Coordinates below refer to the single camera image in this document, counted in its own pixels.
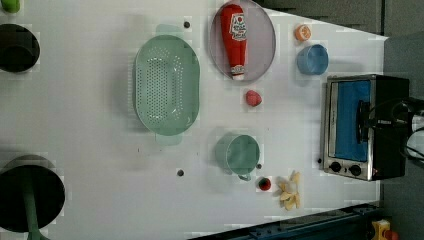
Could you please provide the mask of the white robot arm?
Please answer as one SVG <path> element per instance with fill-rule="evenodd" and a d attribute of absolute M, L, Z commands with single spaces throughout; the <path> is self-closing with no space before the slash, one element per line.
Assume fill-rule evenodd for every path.
<path fill-rule="evenodd" d="M 361 143 L 367 140 L 365 133 L 372 129 L 393 130 L 399 141 L 399 153 L 407 160 L 423 164 L 423 101 L 413 97 L 395 98 L 366 107 L 358 107 L 357 139 Z"/>

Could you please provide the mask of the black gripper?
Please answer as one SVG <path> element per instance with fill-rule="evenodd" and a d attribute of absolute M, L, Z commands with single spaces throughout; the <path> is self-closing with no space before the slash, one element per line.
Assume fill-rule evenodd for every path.
<path fill-rule="evenodd" d="M 396 129 L 406 128 L 411 125 L 412 117 L 409 114 L 400 114 L 389 119 L 371 118 L 368 114 L 360 117 L 360 126 L 368 129 Z"/>

